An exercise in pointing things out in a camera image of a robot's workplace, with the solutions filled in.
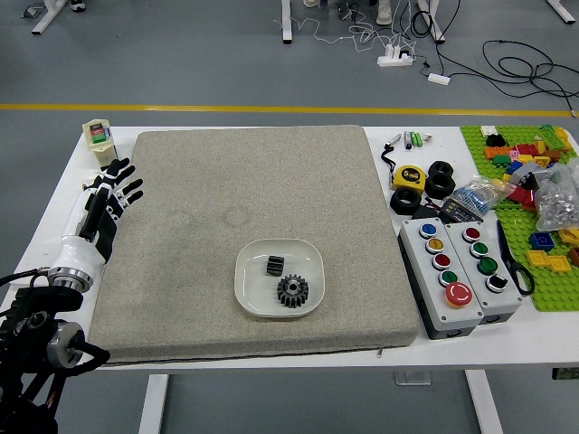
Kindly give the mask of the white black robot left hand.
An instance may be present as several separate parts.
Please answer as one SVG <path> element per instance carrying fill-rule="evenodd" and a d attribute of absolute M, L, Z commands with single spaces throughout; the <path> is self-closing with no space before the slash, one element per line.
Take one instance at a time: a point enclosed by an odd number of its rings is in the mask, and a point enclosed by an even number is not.
<path fill-rule="evenodd" d="M 77 269 L 89 275 L 108 262 L 119 219 L 143 196 L 141 179 L 123 184 L 135 170 L 128 158 L 115 159 L 83 187 L 65 223 L 56 269 Z"/>

